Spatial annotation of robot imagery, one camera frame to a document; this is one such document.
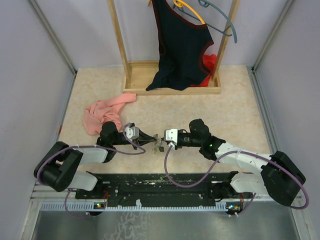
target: blue hanger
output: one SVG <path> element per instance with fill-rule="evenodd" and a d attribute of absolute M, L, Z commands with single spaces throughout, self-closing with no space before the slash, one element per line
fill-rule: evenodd
<path fill-rule="evenodd" d="M 212 26 L 212 25 L 210 25 L 210 24 L 208 24 L 208 23 L 206 23 L 206 24 L 207 24 L 209 27 L 213 28 L 214 30 L 218 31 L 219 33 L 222 33 L 223 35 L 226 35 L 227 37 L 231 37 L 231 36 L 233 35 L 234 43 L 236 44 L 236 43 L 238 42 L 237 33 L 236 33 L 236 29 L 235 29 L 233 23 L 231 22 L 230 18 L 229 18 L 223 11 L 221 11 L 220 8 L 218 8 L 218 7 L 217 7 L 216 5 L 214 5 L 213 3 L 211 3 L 211 2 L 209 2 L 209 1 L 207 1 L 207 0 L 198 0 L 198 2 L 199 2 L 199 5 L 202 6 L 202 7 L 204 7 L 204 8 L 207 8 L 207 7 L 209 7 L 209 6 L 212 6 L 213 8 L 215 8 L 216 10 L 218 10 L 218 12 L 222 14 L 222 16 L 224 16 L 224 18 L 225 18 L 225 19 L 227 20 L 227 22 L 229 23 L 229 26 L 228 26 L 225 30 L 223 30 L 223 31 L 220 30 L 220 29 L 218 29 L 218 28 L 216 28 L 216 27 L 214 27 L 214 26 Z M 184 14 L 186 14 L 186 15 L 194 18 L 194 19 L 196 19 L 196 20 L 199 20 L 199 19 L 196 18 L 195 16 L 193 16 L 193 15 L 185 12 L 185 10 L 184 10 L 183 7 L 178 7 L 178 10 L 179 10 L 180 12 L 182 12 L 182 13 L 184 13 Z M 229 28 L 231 28 L 232 34 L 227 34 L 227 30 L 228 30 Z"/>

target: wooden frame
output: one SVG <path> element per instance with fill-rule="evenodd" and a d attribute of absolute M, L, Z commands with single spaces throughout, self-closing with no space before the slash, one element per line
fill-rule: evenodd
<path fill-rule="evenodd" d="M 188 87 L 183 91 L 163 87 L 151 91 L 146 91 L 146 87 L 148 87 L 152 83 L 155 74 L 159 70 L 158 61 L 128 62 L 117 17 L 115 2 L 114 0 L 107 0 L 107 3 L 124 67 L 124 93 L 136 93 L 137 95 L 208 95 L 219 94 L 221 92 L 221 83 L 218 71 L 228 43 L 227 36 L 223 35 L 222 37 L 219 51 L 217 54 L 216 63 L 213 69 L 214 74 L 212 75 L 209 81 L 209 85 L 207 87 Z M 232 0 L 232 4 L 228 15 L 232 22 L 236 18 L 239 4 L 240 0 Z"/>

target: white wall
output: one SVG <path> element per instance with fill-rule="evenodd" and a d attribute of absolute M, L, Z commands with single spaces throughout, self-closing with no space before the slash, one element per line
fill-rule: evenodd
<path fill-rule="evenodd" d="M 16 240 L 73 76 L 26 0 L 0 1 L 0 32 L 0 239 Z"/>
<path fill-rule="evenodd" d="M 306 177 L 320 237 L 319 9 L 319 0 L 295 1 L 257 73 L 281 150 Z"/>
<path fill-rule="evenodd" d="M 37 0 L 76 68 L 122 64 L 106 0 Z M 148 0 L 114 0 L 127 57 L 157 60 L 158 33 Z M 186 0 L 208 23 L 223 29 L 226 22 L 212 7 Z M 232 0 L 212 0 L 227 15 Z M 242 0 L 235 19 L 238 43 L 228 42 L 223 64 L 252 66 L 286 0 Z M 211 30 L 218 53 L 222 34 Z"/>

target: pink towel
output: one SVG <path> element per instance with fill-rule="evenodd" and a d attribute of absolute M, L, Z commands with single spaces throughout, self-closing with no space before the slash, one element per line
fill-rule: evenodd
<path fill-rule="evenodd" d="M 84 110 L 83 126 L 89 135 L 101 132 L 102 125 L 106 122 L 114 122 L 118 131 L 122 124 L 119 114 L 126 103 L 136 101 L 135 93 L 124 93 L 108 100 L 99 100 Z"/>

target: beige table surface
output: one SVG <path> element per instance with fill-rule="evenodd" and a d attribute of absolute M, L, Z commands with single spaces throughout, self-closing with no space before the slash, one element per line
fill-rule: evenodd
<path fill-rule="evenodd" d="M 245 65 L 223 65 L 219 70 L 222 92 L 217 95 L 137 96 L 121 113 L 123 124 L 135 123 L 149 135 L 163 137 L 165 129 L 189 129 L 189 122 L 203 119 L 210 132 L 244 149 L 269 153 L 269 147 L 257 103 Z M 97 100 L 122 93 L 122 67 L 80 68 L 68 104 L 60 141 L 69 145 L 93 145 L 97 137 L 88 135 L 83 127 L 85 107 Z M 127 156 L 117 153 L 109 163 L 87 164 L 81 171 L 93 173 L 164 173 L 165 152 L 154 154 L 152 145 L 147 153 Z M 132 146 L 116 146 L 134 152 Z M 198 148 L 185 147 L 171 151 L 168 170 L 172 173 L 203 173 L 212 161 L 199 154 Z M 229 172 L 237 167 L 217 164 L 212 172 Z"/>

